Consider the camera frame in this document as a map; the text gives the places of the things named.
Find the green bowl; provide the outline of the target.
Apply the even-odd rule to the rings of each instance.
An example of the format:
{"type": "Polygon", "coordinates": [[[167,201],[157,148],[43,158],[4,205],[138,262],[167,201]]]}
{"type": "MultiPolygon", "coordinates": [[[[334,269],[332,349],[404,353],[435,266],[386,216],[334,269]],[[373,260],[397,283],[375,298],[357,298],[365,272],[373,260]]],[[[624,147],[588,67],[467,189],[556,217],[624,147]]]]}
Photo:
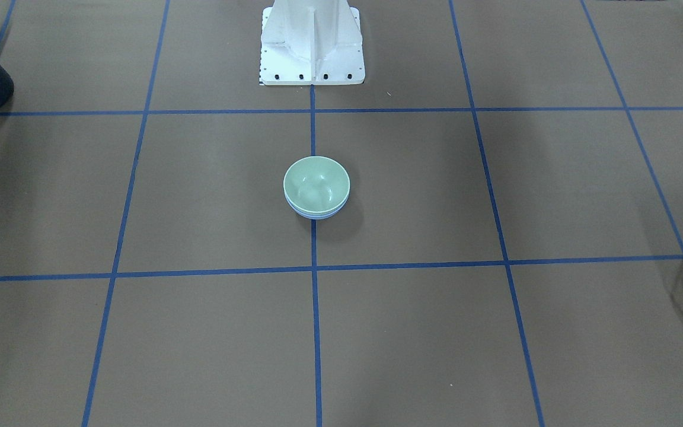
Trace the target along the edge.
{"type": "Polygon", "coordinates": [[[320,213],[349,200],[352,181],[346,168],[334,159],[309,156],[294,162],[283,177],[285,200],[320,213]]]}

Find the blue bowl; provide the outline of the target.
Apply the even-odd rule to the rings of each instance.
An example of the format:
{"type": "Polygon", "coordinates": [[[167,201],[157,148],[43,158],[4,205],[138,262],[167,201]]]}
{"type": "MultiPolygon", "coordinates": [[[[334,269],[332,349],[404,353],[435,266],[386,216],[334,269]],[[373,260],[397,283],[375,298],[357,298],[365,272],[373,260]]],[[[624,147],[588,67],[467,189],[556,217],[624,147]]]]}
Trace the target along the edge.
{"type": "Polygon", "coordinates": [[[347,200],[345,200],[341,205],[336,206],[336,208],[328,210],[328,211],[323,211],[320,213],[311,213],[310,211],[303,210],[299,208],[299,206],[296,206],[291,200],[287,199],[286,200],[290,208],[292,208],[293,211],[295,211],[296,214],[303,216],[307,219],[311,219],[312,221],[320,221],[321,219],[327,219],[330,218],[331,216],[336,215],[344,206],[346,205],[347,200]]]}

